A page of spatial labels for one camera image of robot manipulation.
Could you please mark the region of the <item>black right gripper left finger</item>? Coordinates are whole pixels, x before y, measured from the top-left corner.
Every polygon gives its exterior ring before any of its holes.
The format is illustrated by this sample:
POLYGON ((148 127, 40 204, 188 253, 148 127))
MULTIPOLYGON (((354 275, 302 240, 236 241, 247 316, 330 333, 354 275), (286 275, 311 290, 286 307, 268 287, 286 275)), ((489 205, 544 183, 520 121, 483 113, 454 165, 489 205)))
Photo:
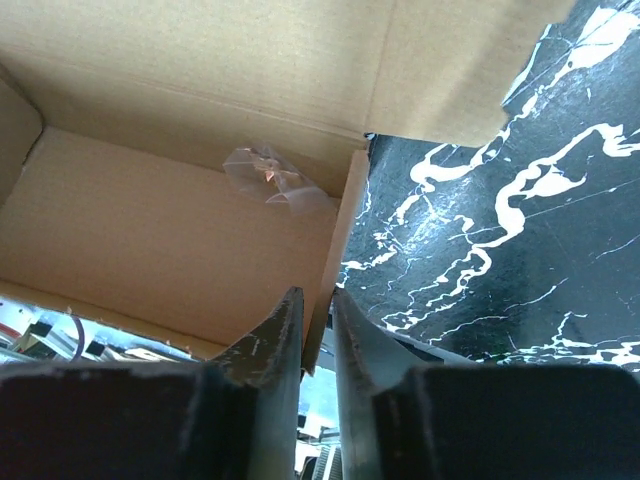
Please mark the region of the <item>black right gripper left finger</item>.
POLYGON ((304 296, 205 362, 1 370, 5 479, 290 479, 304 296))

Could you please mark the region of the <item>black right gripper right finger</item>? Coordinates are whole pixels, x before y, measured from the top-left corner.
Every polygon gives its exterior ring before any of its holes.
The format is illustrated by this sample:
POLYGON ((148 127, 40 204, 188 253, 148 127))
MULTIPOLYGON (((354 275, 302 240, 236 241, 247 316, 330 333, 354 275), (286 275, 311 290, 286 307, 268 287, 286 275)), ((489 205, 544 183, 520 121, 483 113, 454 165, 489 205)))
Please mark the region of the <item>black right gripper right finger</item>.
POLYGON ((333 296, 347 479, 635 479, 639 383, 609 366, 425 362, 333 296))

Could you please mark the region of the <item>small clear packet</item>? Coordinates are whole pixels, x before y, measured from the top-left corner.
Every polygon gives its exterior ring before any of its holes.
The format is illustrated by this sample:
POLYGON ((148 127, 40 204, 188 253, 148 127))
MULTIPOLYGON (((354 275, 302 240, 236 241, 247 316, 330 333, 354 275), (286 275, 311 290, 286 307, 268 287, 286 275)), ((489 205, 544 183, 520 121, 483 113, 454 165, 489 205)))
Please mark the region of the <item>small clear packet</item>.
POLYGON ((286 204, 301 215, 334 209, 329 195, 271 147, 240 147, 223 163, 231 184, 264 204, 286 204))

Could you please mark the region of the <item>brown cardboard box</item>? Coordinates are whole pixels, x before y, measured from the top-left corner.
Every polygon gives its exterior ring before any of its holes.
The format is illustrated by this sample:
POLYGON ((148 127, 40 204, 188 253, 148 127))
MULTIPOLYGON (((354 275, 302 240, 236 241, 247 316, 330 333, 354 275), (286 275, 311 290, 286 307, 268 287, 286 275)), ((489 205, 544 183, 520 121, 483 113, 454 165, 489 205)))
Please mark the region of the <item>brown cardboard box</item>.
POLYGON ((1 293, 203 356, 304 292, 369 133, 478 146, 569 1, 5 1, 1 293))

